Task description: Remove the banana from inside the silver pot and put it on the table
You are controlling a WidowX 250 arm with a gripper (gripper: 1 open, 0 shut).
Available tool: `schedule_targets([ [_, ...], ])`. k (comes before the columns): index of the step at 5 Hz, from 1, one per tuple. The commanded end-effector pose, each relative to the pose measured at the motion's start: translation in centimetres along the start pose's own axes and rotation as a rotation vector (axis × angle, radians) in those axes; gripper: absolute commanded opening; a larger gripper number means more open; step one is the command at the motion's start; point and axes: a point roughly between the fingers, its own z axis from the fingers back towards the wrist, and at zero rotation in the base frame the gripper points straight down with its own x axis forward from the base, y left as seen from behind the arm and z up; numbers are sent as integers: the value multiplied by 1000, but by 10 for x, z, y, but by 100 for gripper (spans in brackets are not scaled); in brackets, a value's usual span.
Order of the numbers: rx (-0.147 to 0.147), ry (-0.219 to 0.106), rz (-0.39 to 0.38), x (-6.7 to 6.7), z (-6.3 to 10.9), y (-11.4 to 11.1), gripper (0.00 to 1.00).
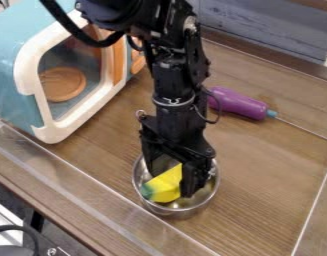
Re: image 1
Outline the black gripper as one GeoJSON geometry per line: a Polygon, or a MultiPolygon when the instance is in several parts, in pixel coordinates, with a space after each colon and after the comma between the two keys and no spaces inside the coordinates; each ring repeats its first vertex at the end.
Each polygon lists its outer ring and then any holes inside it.
{"type": "Polygon", "coordinates": [[[187,101],[152,99],[156,115],[139,118],[140,141],[147,170],[160,175],[181,162],[180,195],[191,198],[209,179],[211,161],[215,150],[203,132],[207,117],[207,99],[187,101]]]}

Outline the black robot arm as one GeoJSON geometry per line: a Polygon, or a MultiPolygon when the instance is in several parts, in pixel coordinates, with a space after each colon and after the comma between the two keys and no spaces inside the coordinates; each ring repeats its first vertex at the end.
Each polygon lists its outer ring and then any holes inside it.
{"type": "Polygon", "coordinates": [[[141,41],[153,79],[153,116],[139,118],[141,152],[149,173],[168,159],[181,163],[180,195],[204,187],[215,150],[203,137],[208,77],[200,24],[185,0],[78,0],[81,17],[141,41]]]}

